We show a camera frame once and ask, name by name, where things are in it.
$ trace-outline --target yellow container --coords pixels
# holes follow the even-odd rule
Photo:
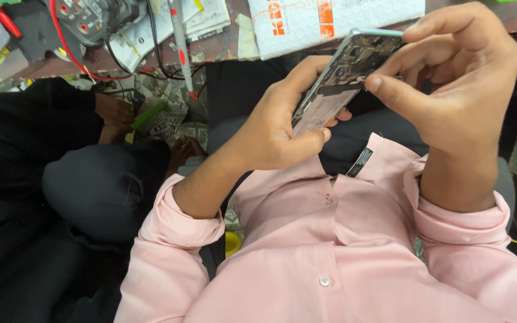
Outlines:
[[[236,233],[231,231],[227,231],[225,234],[225,256],[228,258],[231,257],[233,253],[239,251],[241,248],[241,239],[237,236]]]

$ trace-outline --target shirt cuff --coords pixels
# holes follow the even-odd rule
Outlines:
[[[413,206],[420,238],[444,244],[501,244],[509,241],[506,225],[510,208],[494,191],[496,206],[479,212],[459,213],[443,209],[420,196],[418,179],[426,158],[418,160],[404,175],[405,191]]]
[[[139,231],[139,239],[165,246],[198,249],[217,241],[224,234],[225,223],[220,210],[212,219],[195,220],[177,205],[173,187],[183,179],[183,176],[174,174],[163,183],[154,207]]]

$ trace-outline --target green tool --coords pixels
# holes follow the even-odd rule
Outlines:
[[[155,114],[161,112],[166,107],[167,107],[167,101],[161,101],[161,103],[159,103],[158,105],[150,108],[149,110],[147,110],[144,113],[142,113],[140,116],[136,117],[135,118],[135,122],[133,122],[131,124],[131,128],[133,128],[133,130],[137,130],[137,128],[143,122],[147,121],[148,119],[150,119]]]

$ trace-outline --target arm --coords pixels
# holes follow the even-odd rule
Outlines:
[[[499,18],[471,2],[409,28],[367,88],[430,146],[405,187],[430,274],[517,322],[517,258],[506,246],[510,211],[493,192],[498,140],[517,75],[517,45]],[[390,76],[401,73],[403,83]],[[428,76],[436,90],[417,90]]]
[[[225,227],[219,207],[249,170],[280,169],[320,152],[330,138],[315,129],[293,138],[291,117],[330,56],[305,59],[286,79],[269,87],[248,121],[223,147],[183,179],[162,186],[131,250],[115,322],[182,322],[209,283],[197,252]],[[347,120],[343,112],[338,119]]]

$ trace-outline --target foot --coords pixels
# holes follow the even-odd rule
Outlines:
[[[193,137],[180,136],[171,147],[171,160],[165,174],[165,180],[177,173],[179,167],[185,164],[187,158],[195,156],[208,156]]]

